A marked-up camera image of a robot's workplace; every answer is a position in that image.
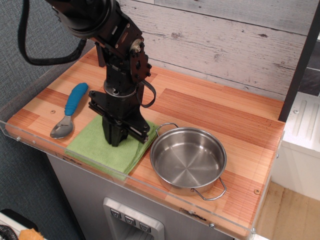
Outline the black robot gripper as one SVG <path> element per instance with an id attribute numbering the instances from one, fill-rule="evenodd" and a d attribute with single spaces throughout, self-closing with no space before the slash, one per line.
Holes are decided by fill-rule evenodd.
<path id="1" fill-rule="evenodd" d="M 128 136 L 143 144 L 149 140 L 151 128 L 140 111 L 143 94 L 143 88 L 138 88 L 130 96 L 112 96 L 95 90 L 89 92 L 89 107 L 102 116 L 104 137 L 113 147 L 118 147 Z"/>

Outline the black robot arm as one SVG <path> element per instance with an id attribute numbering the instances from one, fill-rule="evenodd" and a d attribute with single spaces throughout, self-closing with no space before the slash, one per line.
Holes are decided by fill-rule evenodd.
<path id="1" fill-rule="evenodd" d="M 125 15 L 115 0 L 50 0 L 65 28 L 74 36 L 96 45 L 98 63 L 106 67 L 104 91 L 91 90 L 89 107 L 102 116 L 107 142 L 117 147 L 132 136 L 145 143 L 150 126 L 140 108 L 144 89 L 155 93 L 146 81 L 152 66 L 145 53 L 140 29 Z"/>

